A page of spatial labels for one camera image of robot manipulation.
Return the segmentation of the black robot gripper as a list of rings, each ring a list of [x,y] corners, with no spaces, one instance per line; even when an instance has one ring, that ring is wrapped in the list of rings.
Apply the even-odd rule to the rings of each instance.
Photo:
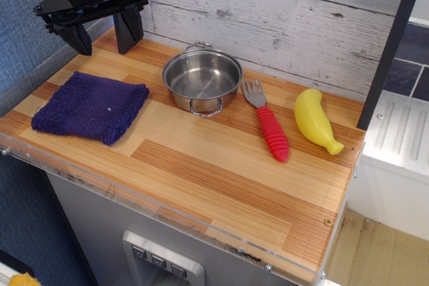
[[[117,47],[126,54],[143,37],[140,11],[148,0],[43,0],[33,13],[81,55],[91,56],[91,38],[82,23],[114,15]]]

